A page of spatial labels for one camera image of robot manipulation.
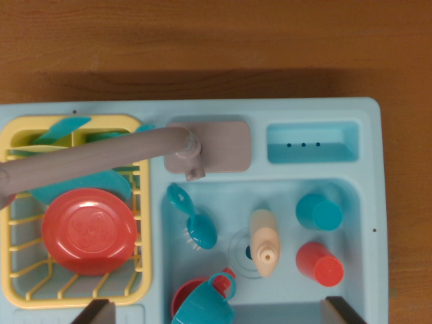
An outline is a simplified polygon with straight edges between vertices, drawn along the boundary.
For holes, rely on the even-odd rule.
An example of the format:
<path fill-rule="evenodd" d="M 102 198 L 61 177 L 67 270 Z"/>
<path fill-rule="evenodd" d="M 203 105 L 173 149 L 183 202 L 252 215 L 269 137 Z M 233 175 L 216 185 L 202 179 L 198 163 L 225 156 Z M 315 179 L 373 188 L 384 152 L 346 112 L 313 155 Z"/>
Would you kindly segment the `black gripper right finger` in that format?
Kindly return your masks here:
<path fill-rule="evenodd" d="M 367 324 L 341 296 L 328 296 L 320 301 L 321 324 Z"/>

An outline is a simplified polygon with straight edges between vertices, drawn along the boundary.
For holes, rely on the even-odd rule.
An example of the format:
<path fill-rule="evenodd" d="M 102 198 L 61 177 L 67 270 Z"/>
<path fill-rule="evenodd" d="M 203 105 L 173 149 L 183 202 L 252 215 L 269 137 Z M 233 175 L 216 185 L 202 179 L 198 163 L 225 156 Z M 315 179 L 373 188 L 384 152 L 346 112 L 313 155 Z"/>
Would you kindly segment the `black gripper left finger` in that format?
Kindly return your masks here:
<path fill-rule="evenodd" d="M 108 299 L 95 299 L 72 321 L 72 324 L 116 324 L 116 307 Z"/>

